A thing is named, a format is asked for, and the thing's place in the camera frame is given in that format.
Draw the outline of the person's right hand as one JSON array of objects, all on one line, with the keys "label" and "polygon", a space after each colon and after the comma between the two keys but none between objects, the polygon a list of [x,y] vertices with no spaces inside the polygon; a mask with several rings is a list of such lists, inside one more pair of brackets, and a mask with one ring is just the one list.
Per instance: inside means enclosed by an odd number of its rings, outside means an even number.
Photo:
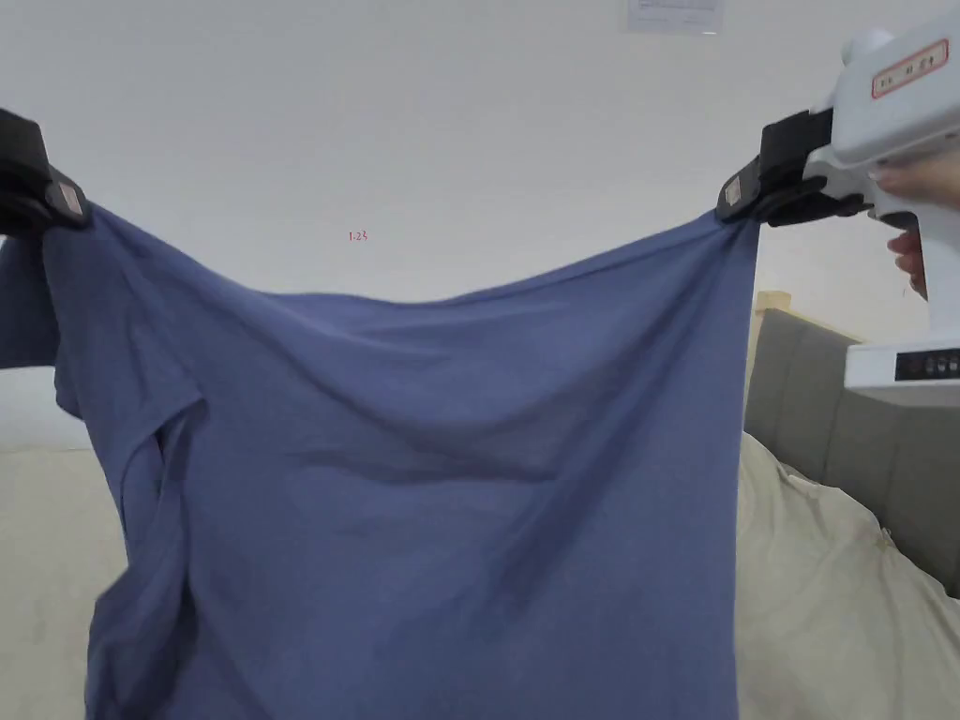
[{"label": "person's right hand", "polygon": [[[895,197],[959,209],[957,154],[888,169],[879,172],[875,179],[880,189]],[[890,240],[887,247],[895,255],[897,269],[908,276],[911,289],[926,301],[928,294],[920,233],[905,231]]]}]

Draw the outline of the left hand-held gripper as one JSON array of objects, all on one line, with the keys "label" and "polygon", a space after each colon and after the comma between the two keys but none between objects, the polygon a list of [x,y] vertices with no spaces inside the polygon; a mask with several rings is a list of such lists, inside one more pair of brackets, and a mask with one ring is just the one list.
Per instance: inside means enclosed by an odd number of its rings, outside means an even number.
[{"label": "left hand-held gripper", "polygon": [[[39,125],[1,110],[1,235],[39,237],[51,226],[83,229],[91,221],[89,202],[62,172],[51,172]],[[38,196],[25,192],[41,192]]]}]

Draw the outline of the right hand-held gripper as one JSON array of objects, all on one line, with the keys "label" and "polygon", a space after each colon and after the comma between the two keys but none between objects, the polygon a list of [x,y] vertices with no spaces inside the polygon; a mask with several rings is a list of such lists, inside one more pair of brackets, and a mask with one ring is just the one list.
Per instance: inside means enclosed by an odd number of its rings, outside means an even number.
[{"label": "right hand-held gripper", "polygon": [[955,387],[959,384],[959,215],[879,187],[881,173],[958,152],[959,11],[892,36],[871,31],[849,41],[827,101],[807,113],[830,122],[802,160],[800,184],[770,192],[761,155],[719,191],[718,221],[754,219],[786,227],[867,213],[922,243],[929,327],[894,344],[847,352],[848,387]]}]

